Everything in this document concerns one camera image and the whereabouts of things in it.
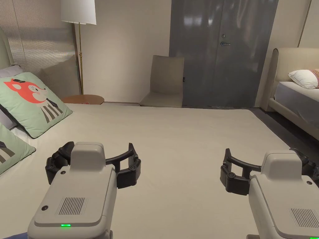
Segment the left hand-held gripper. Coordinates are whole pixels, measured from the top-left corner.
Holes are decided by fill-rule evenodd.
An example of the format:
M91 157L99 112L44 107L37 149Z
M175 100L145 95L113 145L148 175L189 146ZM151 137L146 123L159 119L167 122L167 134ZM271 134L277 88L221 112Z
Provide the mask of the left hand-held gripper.
M121 169L126 159L128 168ZM117 188L137 184L141 160L132 143L106 159L101 143L71 141L47 159L45 171L50 187L28 226L28 238L112 239Z

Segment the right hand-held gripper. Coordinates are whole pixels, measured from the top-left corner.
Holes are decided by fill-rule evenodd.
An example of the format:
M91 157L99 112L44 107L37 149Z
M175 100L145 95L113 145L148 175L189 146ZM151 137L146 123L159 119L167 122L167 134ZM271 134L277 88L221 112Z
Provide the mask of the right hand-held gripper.
M241 176L231 171L232 164L242 168ZM319 238L319 166L300 150L269 151L259 166L227 148L220 181L229 193L248 194L258 230L248 239Z

